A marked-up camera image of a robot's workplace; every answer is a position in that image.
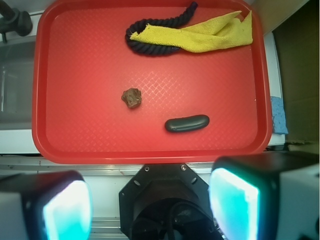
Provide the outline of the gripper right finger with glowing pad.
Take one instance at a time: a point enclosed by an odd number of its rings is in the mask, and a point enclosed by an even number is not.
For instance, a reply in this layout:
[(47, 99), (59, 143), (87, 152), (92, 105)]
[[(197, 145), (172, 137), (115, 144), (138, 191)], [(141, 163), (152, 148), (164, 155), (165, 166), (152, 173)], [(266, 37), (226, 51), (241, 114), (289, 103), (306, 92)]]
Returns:
[(266, 151), (222, 156), (209, 177), (209, 203), (227, 240), (317, 240), (320, 156)]

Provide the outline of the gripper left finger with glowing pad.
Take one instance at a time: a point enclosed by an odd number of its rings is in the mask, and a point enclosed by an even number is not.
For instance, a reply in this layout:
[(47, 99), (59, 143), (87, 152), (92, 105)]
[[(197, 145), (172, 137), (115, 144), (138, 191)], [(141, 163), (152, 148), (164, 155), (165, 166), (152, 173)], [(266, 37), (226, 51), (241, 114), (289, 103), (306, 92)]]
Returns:
[(93, 201), (74, 170), (0, 178), (2, 240), (87, 240)]

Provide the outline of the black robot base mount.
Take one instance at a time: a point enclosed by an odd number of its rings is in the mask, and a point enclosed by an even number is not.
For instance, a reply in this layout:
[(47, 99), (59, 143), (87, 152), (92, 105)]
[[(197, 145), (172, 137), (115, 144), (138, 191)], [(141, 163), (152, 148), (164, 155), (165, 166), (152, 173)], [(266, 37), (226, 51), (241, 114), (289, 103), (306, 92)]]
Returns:
[(208, 188), (185, 163), (145, 164), (119, 192), (120, 230), (130, 240), (221, 240)]

